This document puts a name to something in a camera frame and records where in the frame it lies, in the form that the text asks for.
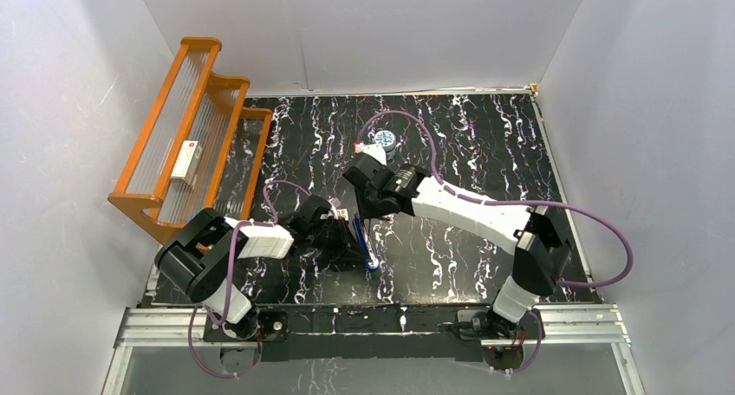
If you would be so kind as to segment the blue black stapler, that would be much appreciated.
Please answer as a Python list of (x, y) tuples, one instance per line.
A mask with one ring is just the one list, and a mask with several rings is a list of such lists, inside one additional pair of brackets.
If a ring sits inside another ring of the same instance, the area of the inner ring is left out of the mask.
[(369, 237), (369, 220), (363, 219), (359, 213), (356, 213), (353, 219), (353, 226), (358, 244), (367, 252), (367, 256), (364, 258), (365, 268), (368, 271), (375, 271), (380, 267), (381, 261)]

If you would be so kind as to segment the red white staples box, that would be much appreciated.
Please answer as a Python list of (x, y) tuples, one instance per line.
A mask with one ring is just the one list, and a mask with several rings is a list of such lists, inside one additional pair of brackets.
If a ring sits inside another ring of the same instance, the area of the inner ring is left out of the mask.
[(344, 209), (344, 208), (337, 209), (335, 215), (338, 219), (345, 220), (345, 221), (350, 220), (350, 216), (348, 214), (347, 209)]

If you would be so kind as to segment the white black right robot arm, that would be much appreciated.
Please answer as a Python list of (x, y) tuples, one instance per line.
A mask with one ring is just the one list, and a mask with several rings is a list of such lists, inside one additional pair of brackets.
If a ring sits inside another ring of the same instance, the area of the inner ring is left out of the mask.
[(404, 213), (440, 221), (512, 257), (512, 271), (487, 312), (458, 312), (453, 329), (464, 340), (511, 338), (540, 299), (554, 294), (573, 253), (573, 241), (560, 227), (565, 213), (559, 208), (498, 202), (441, 183), (416, 165), (392, 171), (370, 152), (357, 153), (342, 176), (354, 187), (361, 217)]

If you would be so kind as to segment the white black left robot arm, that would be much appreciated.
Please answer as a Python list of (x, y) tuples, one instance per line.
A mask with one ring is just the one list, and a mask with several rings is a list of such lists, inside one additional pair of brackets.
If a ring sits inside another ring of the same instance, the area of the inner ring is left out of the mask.
[(188, 301), (204, 306), (213, 323), (247, 340), (257, 332), (259, 318), (234, 283), (237, 260), (282, 260), (299, 245), (338, 262), (369, 258), (348, 220), (327, 199), (311, 195), (278, 222), (235, 220), (205, 208), (162, 246), (154, 264)]

